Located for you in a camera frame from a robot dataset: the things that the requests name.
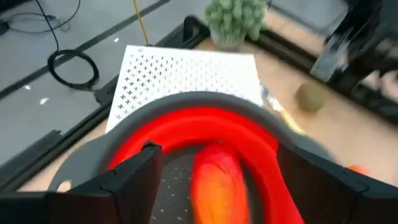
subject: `black metal frame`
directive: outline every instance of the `black metal frame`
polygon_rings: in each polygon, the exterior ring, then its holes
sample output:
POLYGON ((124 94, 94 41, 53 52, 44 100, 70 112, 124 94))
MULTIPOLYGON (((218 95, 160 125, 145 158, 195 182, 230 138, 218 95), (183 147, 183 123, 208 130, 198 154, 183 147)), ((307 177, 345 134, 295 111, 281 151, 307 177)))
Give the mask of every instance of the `black metal frame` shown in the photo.
MULTIPOLYGON (((162 39, 156 47, 173 47, 180 49, 192 49, 201 41, 210 36, 210 31, 196 17, 189 16, 184 23, 178 26, 167 37, 162 39)), ((248 42, 274 54, 289 65, 309 74, 317 57, 308 53, 301 47, 289 42, 285 38, 271 30, 261 32, 257 41, 247 39, 248 42)), ((375 98, 365 101, 365 96, 373 91, 365 86, 357 87, 356 91, 347 91, 342 88, 349 74, 335 75, 335 78, 326 83, 330 88, 341 93, 347 98, 357 102, 365 108, 377 113, 382 118, 396 123, 398 122, 398 105, 388 99, 375 98)), ((33 177, 47 164, 52 162, 61 153, 73 146, 79 139, 105 120, 110 112, 110 107, 116 88, 118 76, 112 79, 106 86, 95 93, 97 102, 101 105, 96 111, 77 124, 64 135, 52 131, 30 148, 11 159, 0 168, 0 191, 12 192, 18 189, 24 182, 33 177)))

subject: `white perforated board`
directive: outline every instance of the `white perforated board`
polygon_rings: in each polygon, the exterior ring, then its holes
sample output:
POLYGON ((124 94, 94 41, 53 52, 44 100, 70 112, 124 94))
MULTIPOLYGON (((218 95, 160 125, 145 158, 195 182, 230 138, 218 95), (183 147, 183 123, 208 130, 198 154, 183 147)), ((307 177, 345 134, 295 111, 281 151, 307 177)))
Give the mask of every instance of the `white perforated board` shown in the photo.
POLYGON ((163 96, 187 91, 227 93, 262 106, 253 55, 127 46, 106 132, 163 96))

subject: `black cable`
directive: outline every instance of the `black cable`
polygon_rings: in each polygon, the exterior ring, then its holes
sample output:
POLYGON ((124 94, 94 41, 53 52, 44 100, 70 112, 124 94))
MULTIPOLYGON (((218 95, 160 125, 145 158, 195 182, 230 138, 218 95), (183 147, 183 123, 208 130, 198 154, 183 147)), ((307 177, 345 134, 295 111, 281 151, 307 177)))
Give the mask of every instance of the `black cable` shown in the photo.
POLYGON ((53 54, 51 54, 49 59, 47 60, 47 66, 49 67, 49 72, 54 77, 54 79, 56 79, 56 81, 60 82, 61 84, 65 85, 65 86, 67 86, 69 88, 72 88, 72 89, 75 89, 75 90, 94 91, 92 89, 92 87, 100 79, 100 73, 99 73, 98 68, 95 65, 94 61, 88 55, 86 55, 86 54, 84 54, 82 52, 76 51, 76 50, 60 50, 60 45, 58 43, 57 36, 55 35, 54 29, 53 29, 53 27, 50 24, 48 16, 44 12, 42 5, 39 3, 39 0, 35 0, 35 1, 36 1, 37 5, 39 6, 40 11, 43 14, 43 16, 45 18, 45 21, 47 22, 47 24, 50 27, 50 31, 51 31, 52 35, 54 36, 54 40, 55 40, 55 43, 57 45, 57 50, 53 54), (81 59, 86 60, 91 65, 91 67, 93 69, 93 72, 94 72, 93 77, 90 80, 88 80, 87 82, 85 82, 85 83, 70 83, 70 82, 67 82, 64 79, 62 79, 55 72, 55 65, 54 65, 55 64, 55 60, 57 59, 57 57, 61 56, 61 55, 65 55, 65 56, 67 55, 67 56, 72 56, 72 57, 80 57, 81 59))
POLYGON ((18 13, 18 14, 15 14, 15 15, 11 16, 11 17, 7 20, 7 21, 8 21, 8 25, 9 25, 9 27, 10 27, 10 30, 13 30, 13 31, 16 31, 16 32, 21 32, 21 33, 24 33, 24 34, 43 34, 43 33, 46 33, 46 32, 50 32, 51 29, 53 29, 53 30, 58 29, 58 28, 64 26, 65 24, 67 24, 69 21, 71 21, 71 20, 75 17, 75 15, 77 14, 77 12, 79 11, 79 9, 80 9, 80 3, 81 3, 81 0, 78 0, 78 4, 77 4, 77 7, 76 7, 75 12, 74 12, 67 20, 65 20, 65 21, 63 21, 63 22, 60 22, 60 20, 57 19, 57 17, 56 17, 56 16, 53 16, 53 15, 40 15, 40 14, 35 13, 35 12, 24 12, 24 13, 18 13), (52 27, 51 24, 49 24, 50 29, 41 30, 41 31, 26 31, 26 30, 20 30, 20 29, 13 28, 13 27, 11 26, 11 24, 12 24, 12 17, 20 16, 20 15, 23 15, 23 14, 32 14, 32 15, 36 15, 36 16, 37 16, 37 15, 40 15, 40 16, 44 17, 45 20, 48 20, 48 19, 51 20, 51 18, 53 18, 53 20, 55 20, 55 19, 58 20, 58 23, 59 23, 59 24, 56 25, 55 27, 52 27))

